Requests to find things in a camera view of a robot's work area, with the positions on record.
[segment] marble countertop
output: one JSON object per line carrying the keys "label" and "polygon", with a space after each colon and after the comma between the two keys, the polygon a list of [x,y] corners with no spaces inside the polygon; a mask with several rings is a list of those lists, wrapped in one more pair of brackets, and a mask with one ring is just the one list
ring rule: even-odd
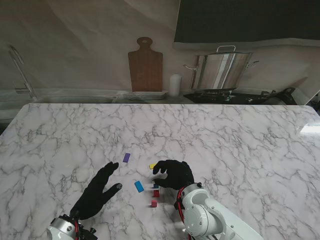
{"label": "marble countertop", "polygon": [[161,188],[149,207],[148,165],[166,159],[186,161],[265,240],[320,239],[320,117],[311,107],[42,103],[25,105],[0,136],[0,240],[45,239],[109,161],[120,166],[107,187],[123,188],[85,227],[99,239],[185,240],[176,191]]}

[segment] black glove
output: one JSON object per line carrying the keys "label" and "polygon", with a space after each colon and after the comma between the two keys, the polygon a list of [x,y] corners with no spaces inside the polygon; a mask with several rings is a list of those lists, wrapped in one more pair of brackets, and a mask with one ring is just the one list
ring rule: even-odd
{"label": "black glove", "polygon": [[153,167],[153,174],[160,172],[164,174],[167,173],[166,179],[156,178],[154,183],[163,188],[172,188],[179,190],[187,184],[194,184],[194,176],[189,165],[183,161],[179,162],[177,160],[166,160],[159,161]]}
{"label": "black glove", "polygon": [[103,192],[109,177],[118,167],[119,163],[109,162],[97,172],[71,209],[70,217],[84,220],[93,217],[102,209],[104,204],[122,188],[122,184],[117,183]]}

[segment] small red cube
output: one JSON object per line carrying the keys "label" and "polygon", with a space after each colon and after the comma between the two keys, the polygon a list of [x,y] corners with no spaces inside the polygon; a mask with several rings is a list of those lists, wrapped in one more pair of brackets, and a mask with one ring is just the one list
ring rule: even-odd
{"label": "small red cube", "polygon": [[153,197],[158,198],[160,196],[159,190],[153,190]]}
{"label": "small red cube", "polygon": [[151,200],[151,207],[156,208],[157,207],[157,201],[156,200]]}

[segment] red cable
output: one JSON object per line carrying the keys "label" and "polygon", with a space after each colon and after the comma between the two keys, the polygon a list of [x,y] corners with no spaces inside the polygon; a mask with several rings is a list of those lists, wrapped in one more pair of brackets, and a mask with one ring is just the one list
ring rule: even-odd
{"label": "red cable", "polygon": [[75,240],[78,240],[78,221],[75,220]]}

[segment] kitchen sink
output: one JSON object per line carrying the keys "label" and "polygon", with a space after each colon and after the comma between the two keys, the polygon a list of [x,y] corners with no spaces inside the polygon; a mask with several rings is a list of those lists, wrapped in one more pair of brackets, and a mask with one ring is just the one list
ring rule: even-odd
{"label": "kitchen sink", "polygon": [[47,96],[39,98],[35,103],[41,104],[111,104],[113,96]]}

